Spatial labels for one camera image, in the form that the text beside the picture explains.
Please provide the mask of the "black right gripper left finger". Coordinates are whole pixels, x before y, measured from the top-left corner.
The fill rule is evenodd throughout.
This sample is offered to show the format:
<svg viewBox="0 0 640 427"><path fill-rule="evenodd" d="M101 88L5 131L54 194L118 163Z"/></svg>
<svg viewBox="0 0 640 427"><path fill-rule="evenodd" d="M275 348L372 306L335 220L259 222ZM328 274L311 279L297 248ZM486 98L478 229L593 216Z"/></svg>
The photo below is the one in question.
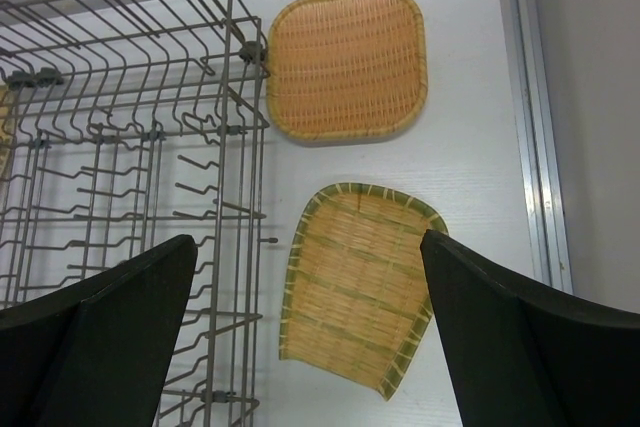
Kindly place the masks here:
<svg viewBox="0 0 640 427"><path fill-rule="evenodd" d="M196 261L178 235L2 310L2 425L152 425Z"/></svg>

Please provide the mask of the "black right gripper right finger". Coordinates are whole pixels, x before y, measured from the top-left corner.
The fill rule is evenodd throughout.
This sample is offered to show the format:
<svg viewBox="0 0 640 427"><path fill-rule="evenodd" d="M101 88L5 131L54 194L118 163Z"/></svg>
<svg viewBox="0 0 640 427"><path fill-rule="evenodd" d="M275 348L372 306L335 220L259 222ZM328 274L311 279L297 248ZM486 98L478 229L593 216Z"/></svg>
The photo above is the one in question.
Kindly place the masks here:
<svg viewBox="0 0 640 427"><path fill-rule="evenodd" d="M465 426L636 426L639 316L429 230L428 290Z"/></svg>

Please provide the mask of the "yellow rectangular bamboo mat plate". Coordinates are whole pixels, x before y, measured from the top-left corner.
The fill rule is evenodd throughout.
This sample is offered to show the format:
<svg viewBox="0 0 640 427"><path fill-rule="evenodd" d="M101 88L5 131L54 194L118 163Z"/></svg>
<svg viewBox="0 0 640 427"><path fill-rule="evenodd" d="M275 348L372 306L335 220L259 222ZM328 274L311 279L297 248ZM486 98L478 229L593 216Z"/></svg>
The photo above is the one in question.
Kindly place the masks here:
<svg viewBox="0 0 640 427"><path fill-rule="evenodd" d="M14 137L12 117L13 95L4 85L1 86L1 159L0 172L4 174L10 154L10 145Z"/></svg>

